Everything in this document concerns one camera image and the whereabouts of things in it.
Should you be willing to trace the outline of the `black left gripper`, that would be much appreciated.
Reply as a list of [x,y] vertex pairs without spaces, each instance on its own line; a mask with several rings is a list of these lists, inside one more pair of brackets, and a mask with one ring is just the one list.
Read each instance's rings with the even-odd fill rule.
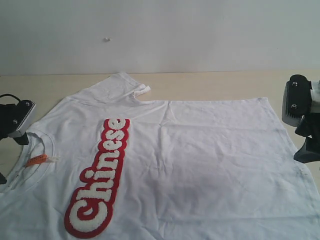
[[[13,130],[14,119],[12,111],[20,106],[21,104],[1,104],[0,105],[0,139],[5,139],[9,137],[10,130]],[[26,146],[29,144],[29,139],[27,134],[23,134],[19,137],[14,137],[14,141],[20,146]],[[7,183],[6,177],[0,173],[0,185]]]

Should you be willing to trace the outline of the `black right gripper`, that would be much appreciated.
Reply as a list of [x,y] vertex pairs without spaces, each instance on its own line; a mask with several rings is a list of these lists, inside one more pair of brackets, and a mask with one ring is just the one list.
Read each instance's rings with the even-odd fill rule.
[[294,154],[294,160],[307,164],[320,160],[320,81],[311,81],[311,102],[295,133],[307,137],[302,147]]

